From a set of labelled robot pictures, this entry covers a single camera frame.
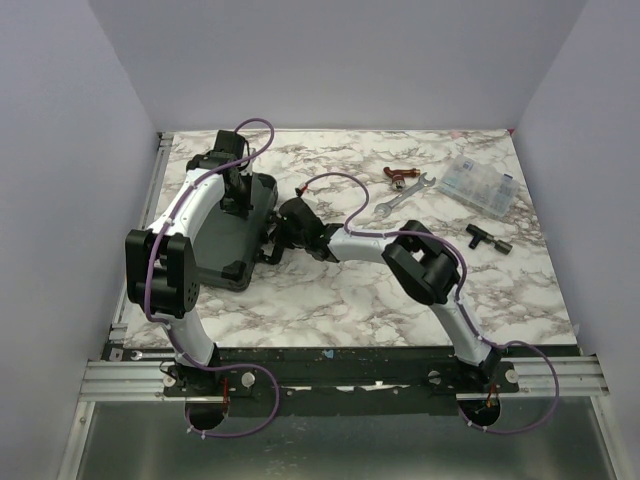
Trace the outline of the black poker set case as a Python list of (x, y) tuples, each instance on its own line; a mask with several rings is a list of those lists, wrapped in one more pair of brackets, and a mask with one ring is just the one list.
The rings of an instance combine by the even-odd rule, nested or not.
[(247, 218), (225, 213), (215, 206), (194, 240), (201, 284), (233, 292), (248, 288), (278, 199), (274, 177), (252, 176), (252, 210)]

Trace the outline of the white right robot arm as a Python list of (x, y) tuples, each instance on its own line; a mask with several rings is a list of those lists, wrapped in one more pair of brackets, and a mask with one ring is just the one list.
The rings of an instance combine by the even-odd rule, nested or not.
[(286, 249), (301, 249), (317, 261), (387, 266), (403, 291), (439, 320), (453, 345), (462, 384), (480, 392), (494, 383), (501, 353), (482, 333), (462, 296), (467, 267), (450, 243), (418, 221), (409, 221), (398, 231), (355, 231), (338, 223), (325, 224), (298, 197), (279, 208), (274, 222), (270, 240), (276, 260)]

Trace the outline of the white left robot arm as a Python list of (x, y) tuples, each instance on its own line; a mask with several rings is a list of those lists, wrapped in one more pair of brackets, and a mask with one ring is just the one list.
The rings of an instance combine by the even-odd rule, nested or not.
[(188, 384), (201, 395), (220, 387), (222, 372), (217, 345), (195, 309), (200, 283), (192, 240), (211, 210), (245, 218), (252, 209), (252, 158), (246, 145), (238, 131), (219, 131), (213, 149), (190, 163), (164, 213), (125, 239), (128, 299), (163, 328), (177, 361), (190, 367)]

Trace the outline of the silver open-end wrench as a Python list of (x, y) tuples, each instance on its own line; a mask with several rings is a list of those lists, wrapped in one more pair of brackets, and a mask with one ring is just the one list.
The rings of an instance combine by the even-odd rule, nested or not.
[(435, 184), (435, 177), (428, 178), (426, 174), (422, 174), (418, 177), (415, 184), (410, 187), (406, 187), (400, 194), (396, 195), (391, 200), (377, 204), (374, 208), (374, 213), (379, 215), (381, 218), (386, 218), (399, 204), (407, 200), (409, 197), (425, 188), (433, 187)]

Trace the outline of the brown faucet tap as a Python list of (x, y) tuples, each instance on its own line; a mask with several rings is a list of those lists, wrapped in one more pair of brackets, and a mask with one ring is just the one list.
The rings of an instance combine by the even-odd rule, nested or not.
[(391, 188), (394, 191), (402, 191), (406, 186), (407, 178), (417, 178), (421, 175), (421, 171), (416, 168), (392, 169), (390, 167), (384, 167), (383, 173), (389, 178)]

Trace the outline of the clear plastic screw organizer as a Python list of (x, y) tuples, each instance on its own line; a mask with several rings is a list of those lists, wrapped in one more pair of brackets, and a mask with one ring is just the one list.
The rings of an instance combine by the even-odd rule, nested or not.
[(458, 155), (438, 181), (438, 189), (486, 215), (501, 218), (509, 211), (520, 183), (492, 166)]

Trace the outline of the black T-shaped pipe fitting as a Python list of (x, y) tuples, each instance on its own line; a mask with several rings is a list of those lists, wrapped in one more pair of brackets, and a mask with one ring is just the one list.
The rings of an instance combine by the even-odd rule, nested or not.
[(468, 224), (465, 231), (471, 236), (468, 244), (470, 249), (476, 249), (480, 243), (487, 243), (491, 244), (496, 251), (503, 255), (508, 255), (512, 251), (513, 246), (510, 243), (497, 239), (477, 225)]

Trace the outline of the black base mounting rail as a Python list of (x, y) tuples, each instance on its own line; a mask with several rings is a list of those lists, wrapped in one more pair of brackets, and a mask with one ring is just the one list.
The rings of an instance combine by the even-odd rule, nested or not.
[(448, 416), (461, 398), (519, 390), (512, 362), (479, 380), (450, 347), (222, 348), (214, 361), (215, 372), (168, 365), (165, 397), (241, 417)]

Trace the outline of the aluminium frame rail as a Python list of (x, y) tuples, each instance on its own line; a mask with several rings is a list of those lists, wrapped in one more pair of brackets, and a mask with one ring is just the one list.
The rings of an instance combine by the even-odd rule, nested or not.
[(78, 400), (81, 402), (176, 401), (164, 394), (162, 363), (89, 362), (85, 368)]

